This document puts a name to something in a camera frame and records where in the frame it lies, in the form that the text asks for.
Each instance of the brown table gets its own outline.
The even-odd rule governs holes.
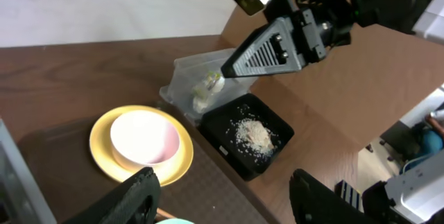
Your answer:
[[[180,183],[162,187],[161,209],[194,223],[278,222],[177,109],[165,102],[148,105],[176,116],[194,137],[191,167]],[[87,117],[32,132],[18,143],[35,181],[60,223],[83,211],[119,184],[95,165],[89,151],[89,134],[99,117]]]
[[[219,36],[202,36],[0,49],[0,115],[20,142],[32,132],[114,107],[156,102],[174,59],[228,47]],[[273,216],[267,209],[282,223],[294,222],[288,181],[297,168],[330,188],[342,179],[355,183],[356,147],[342,142],[342,134],[282,85],[282,77],[261,78],[252,91],[295,130],[265,174],[246,184],[211,146],[200,144],[268,221]]]

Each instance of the wooden table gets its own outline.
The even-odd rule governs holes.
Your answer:
[[[158,101],[159,88],[172,77],[173,60],[229,47],[219,36],[202,36],[0,49],[0,115],[19,141],[114,107]],[[295,169],[330,188],[342,179],[356,182],[356,147],[341,141],[345,137],[282,78],[261,78],[252,91],[295,130],[270,168],[247,184],[280,222],[294,222],[288,182]]]

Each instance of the white wall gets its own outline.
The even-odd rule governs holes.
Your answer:
[[[232,0],[0,0],[0,47],[220,34]]]

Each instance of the blue object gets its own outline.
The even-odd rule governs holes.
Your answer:
[[[442,149],[443,149],[443,139],[441,138],[441,136],[436,134],[436,132],[434,132],[433,130],[425,131],[422,138],[420,152],[416,154],[414,157],[414,159],[418,160],[408,164],[405,168],[405,171],[414,168],[421,162],[424,162],[427,158],[437,154]]]
[[[159,224],[193,224],[193,223],[190,221],[175,218],[175,219],[168,219],[165,221],[161,221],[159,222]]]

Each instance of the pink bowl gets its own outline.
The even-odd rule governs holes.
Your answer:
[[[160,114],[147,110],[122,114],[112,123],[110,135],[114,158],[131,171],[167,163],[180,146],[174,125]]]

